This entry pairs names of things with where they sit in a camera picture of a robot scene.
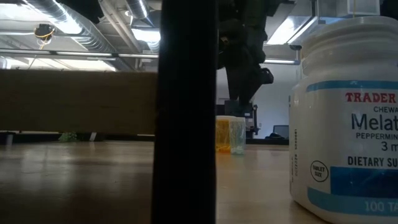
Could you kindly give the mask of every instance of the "blue label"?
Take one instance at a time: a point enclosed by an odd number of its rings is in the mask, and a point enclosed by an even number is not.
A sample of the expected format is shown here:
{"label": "blue label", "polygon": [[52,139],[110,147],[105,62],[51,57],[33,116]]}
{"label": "blue label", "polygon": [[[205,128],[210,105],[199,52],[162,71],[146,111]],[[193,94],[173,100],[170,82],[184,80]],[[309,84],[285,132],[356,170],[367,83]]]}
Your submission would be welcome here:
{"label": "blue label", "polygon": [[333,80],[311,84],[307,92],[337,88],[360,88],[360,89],[382,89],[398,90],[398,82],[390,81],[364,81],[364,80]]}
{"label": "blue label", "polygon": [[332,195],[308,188],[309,201],[326,211],[350,215],[398,217],[398,200]]}
{"label": "blue label", "polygon": [[398,170],[330,167],[333,195],[398,198]]}

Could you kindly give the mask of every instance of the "exposed ductwork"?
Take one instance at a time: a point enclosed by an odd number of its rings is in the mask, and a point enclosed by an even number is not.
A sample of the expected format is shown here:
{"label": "exposed ductwork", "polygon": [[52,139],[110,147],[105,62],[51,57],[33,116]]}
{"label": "exposed ductwork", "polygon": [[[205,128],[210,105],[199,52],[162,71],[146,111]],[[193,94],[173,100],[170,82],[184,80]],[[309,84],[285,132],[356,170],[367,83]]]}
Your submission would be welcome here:
{"label": "exposed ductwork", "polygon": [[145,0],[126,0],[126,2],[130,15],[133,18],[139,19],[151,27],[155,27],[149,18],[149,6]]}
{"label": "exposed ductwork", "polygon": [[[66,34],[79,34],[72,37],[90,52],[114,53],[116,49],[105,39],[102,33],[87,18],[55,0],[22,0],[33,10],[45,15],[59,30]],[[107,62],[117,70],[128,71],[132,68],[120,58]]]}

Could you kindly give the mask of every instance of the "white plastic bottle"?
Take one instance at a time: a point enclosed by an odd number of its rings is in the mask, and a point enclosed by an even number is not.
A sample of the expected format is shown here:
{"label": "white plastic bottle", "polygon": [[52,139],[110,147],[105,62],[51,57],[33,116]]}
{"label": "white plastic bottle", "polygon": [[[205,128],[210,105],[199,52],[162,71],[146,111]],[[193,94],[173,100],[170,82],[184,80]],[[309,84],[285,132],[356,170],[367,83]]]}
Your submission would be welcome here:
{"label": "white plastic bottle", "polygon": [[290,97],[290,193],[332,223],[398,223],[398,21],[359,17],[303,43]]}

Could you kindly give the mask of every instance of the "white wall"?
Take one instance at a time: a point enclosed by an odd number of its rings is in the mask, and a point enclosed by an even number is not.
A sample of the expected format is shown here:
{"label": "white wall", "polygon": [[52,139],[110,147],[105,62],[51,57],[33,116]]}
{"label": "white wall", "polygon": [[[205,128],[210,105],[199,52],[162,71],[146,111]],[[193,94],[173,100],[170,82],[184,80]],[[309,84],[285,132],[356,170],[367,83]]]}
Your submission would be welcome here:
{"label": "white wall", "polygon": [[299,66],[266,65],[275,77],[271,85],[263,85],[254,97],[258,105],[257,125],[261,126],[259,135],[264,139],[270,135],[274,125],[289,125],[289,95],[300,80]]}

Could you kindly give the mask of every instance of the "wooden table surface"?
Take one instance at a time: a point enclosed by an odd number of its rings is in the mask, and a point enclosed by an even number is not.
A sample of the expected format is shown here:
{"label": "wooden table surface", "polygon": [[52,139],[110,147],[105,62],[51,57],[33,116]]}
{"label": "wooden table surface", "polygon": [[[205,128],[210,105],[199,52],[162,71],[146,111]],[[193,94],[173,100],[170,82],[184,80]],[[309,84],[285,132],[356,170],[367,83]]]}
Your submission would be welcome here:
{"label": "wooden table surface", "polygon": [[[324,223],[292,201],[286,147],[217,156],[217,223]],[[151,142],[0,146],[0,223],[150,223]]]}

